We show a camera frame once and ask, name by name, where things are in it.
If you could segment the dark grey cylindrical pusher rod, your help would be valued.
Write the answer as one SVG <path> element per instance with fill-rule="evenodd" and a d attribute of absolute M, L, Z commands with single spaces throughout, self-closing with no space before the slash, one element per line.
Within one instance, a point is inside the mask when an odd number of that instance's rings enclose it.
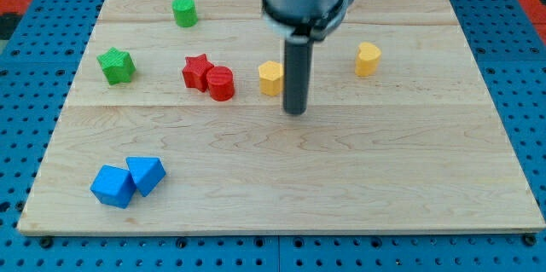
<path fill-rule="evenodd" d="M 311 78 L 313 42 L 284 43 L 283 110 L 290 115 L 301 115 L 308 102 Z"/>

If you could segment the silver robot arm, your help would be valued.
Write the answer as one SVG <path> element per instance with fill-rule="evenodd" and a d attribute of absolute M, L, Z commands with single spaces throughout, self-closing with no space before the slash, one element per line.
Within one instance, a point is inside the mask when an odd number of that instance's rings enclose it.
<path fill-rule="evenodd" d="M 285 113 L 299 116 L 308 102 L 313 44 L 335 31 L 354 0 L 261 0 L 262 14 L 284 42 Z"/>

